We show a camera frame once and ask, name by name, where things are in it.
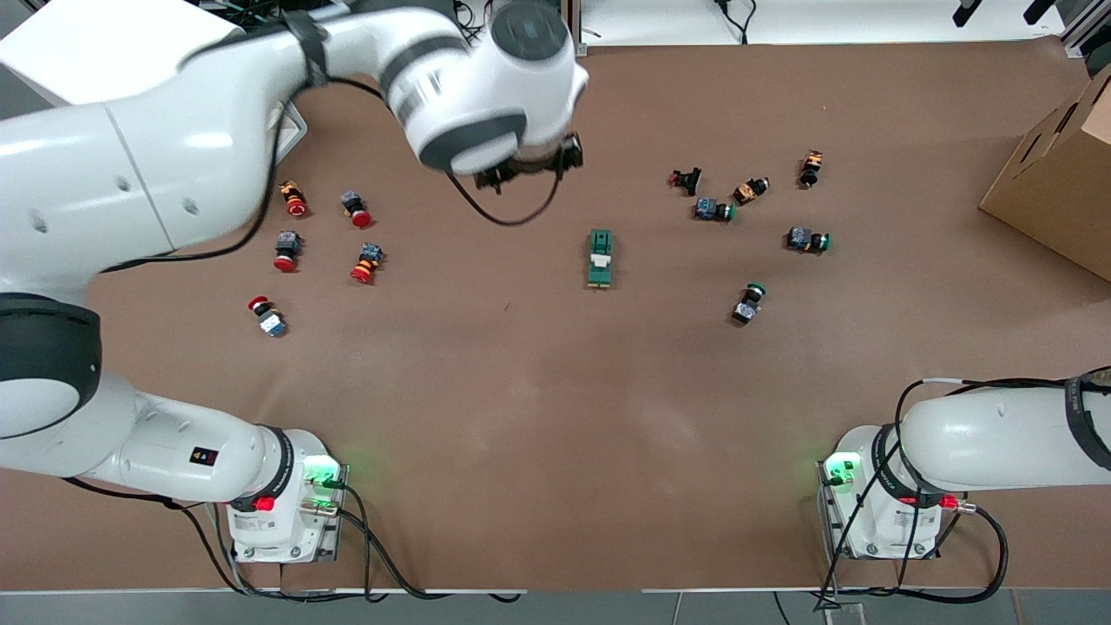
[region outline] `small electronic component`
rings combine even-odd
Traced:
[[[309,212],[309,204],[304,201],[304,192],[292,180],[286,180],[279,187],[281,196],[286,199],[286,212],[292,216],[303,216]]]
[[[694,204],[694,216],[709,221],[732,221],[737,214],[737,204],[733,202],[718,203],[714,198],[699,198]]]
[[[749,181],[741,184],[733,191],[737,203],[745,204],[764,194],[768,190],[768,178],[749,178]]]
[[[267,299],[267,295],[260,294],[247,305],[258,315],[259,327],[262,329],[262,332],[270,336],[281,336],[286,332],[286,321],[281,319],[278,308]]]
[[[340,201],[343,203],[343,214],[351,218],[351,223],[354,223],[356,228],[366,228],[370,224],[370,213],[362,204],[362,198],[359,196],[359,193],[343,191]]]
[[[744,290],[741,295],[740,303],[733,309],[733,319],[740,322],[742,325],[747,325],[757,316],[757,312],[760,311],[759,301],[768,290],[757,282],[751,282],[749,286]]]
[[[675,169],[671,172],[668,178],[668,184],[671,187],[679,187],[687,191],[688,195],[694,196],[698,194],[698,182],[702,179],[702,170],[699,168],[692,169],[689,173],[683,173]]]
[[[351,269],[351,276],[364,284],[370,283],[370,274],[382,262],[382,248],[374,243],[362,243],[359,250],[359,262]]]
[[[810,150],[807,158],[802,159],[802,173],[799,175],[801,182],[808,189],[818,182],[818,170],[822,168],[822,152]]]
[[[795,225],[787,233],[787,246],[795,251],[821,253],[830,248],[829,232],[814,232]]]
[[[293,230],[282,230],[278,232],[278,242],[274,244],[278,255],[274,258],[274,266],[289,273],[297,269],[297,254],[301,253],[301,236]]]
[[[590,231],[590,262],[587,265],[587,285],[594,289],[610,288],[610,264],[613,262],[613,234],[609,230]]]

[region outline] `black clamp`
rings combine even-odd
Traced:
[[[1111,471],[1111,451],[1108,451],[1107,444],[1095,432],[1092,413],[1084,410],[1084,387],[1088,387],[1088,391],[1100,391],[1093,390],[1092,386],[1103,386],[1102,382],[1102,377],[1093,381],[1092,375],[1069,379],[1064,383],[1064,419],[1069,423],[1072,438],[1084,452],[1084,455],[1097,466]]]
[[[258,507],[254,503],[263,497],[278,498],[278,496],[286,491],[286,487],[289,486],[289,478],[293,474],[293,443],[288,436],[286,436],[284,432],[278,430],[277,427],[262,424],[259,424],[259,427],[269,430],[278,438],[278,446],[281,450],[281,466],[278,468],[278,473],[274,475],[273,480],[263,486],[261,491],[246,497],[237,497],[228,502],[229,506],[241,513],[257,512]]]
[[[312,87],[328,84],[328,57],[324,54],[328,31],[317,26],[317,20],[308,11],[289,11],[286,13],[284,24],[301,44],[308,83]]]

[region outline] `brown tabletop surface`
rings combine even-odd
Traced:
[[[416,584],[601,589],[813,587],[814,462],[890,421],[904,385],[1107,363],[1111,285],[975,208],[1018,138],[1084,83],[1055,40],[608,49],[584,64],[587,164],[517,229],[422,169],[376,100],[304,94],[311,131],[280,175],[311,215],[276,198],[238,253],[94,280],[106,366],[318,434]],[[825,164],[802,190],[808,149]],[[758,175],[771,190],[732,223],[695,221],[665,184],[691,167],[708,195]],[[480,196],[519,215],[549,181]],[[349,188],[374,216],[364,231],[340,213]],[[831,232],[833,249],[784,250],[791,225]],[[271,266],[286,228],[306,241],[292,274]],[[608,292],[584,284],[591,228],[613,231]],[[372,285],[348,276],[363,241],[388,253]],[[750,281],[768,295],[741,329],[729,312]],[[259,331],[259,293],[286,337]],[[14,472],[0,495],[0,588],[220,585],[160,506]],[[1105,496],[977,494],[1010,537],[1008,585],[1108,587]],[[911,583],[988,581],[993,538],[963,525]],[[281,582],[359,586],[361,560],[348,533],[339,563]],[[842,582],[893,572],[850,563]]]

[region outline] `gray floor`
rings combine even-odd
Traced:
[[[780,593],[792,625],[820,625],[813,599]],[[379,605],[356,599],[299,606],[230,593],[122,593],[0,595],[3,625],[782,625],[771,593],[687,593],[675,614],[675,594],[530,593],[513,605],[484,596],[436,602],[390,597]],[[1111,591],[1002,591],[972,606],[945,606],[903,597],[865,598],[869,625],[1095,625],[1111,622]]]

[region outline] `red cap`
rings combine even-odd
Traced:
[[[297,269],[297,264],[293,263],[293,259],[288,255],[279,255],[278,258],[274,258],[274,266],[281,269],[287,273],[289,273],[293,269]]]
[[[370,213],[366,210],[357,210],[351,213],[351,222],[356,224],[357,228],[366,228],[370,225]]]
[[[370,283],[370,271],[363,269],[362,266],[351,269],[351,276],[364,284]]]

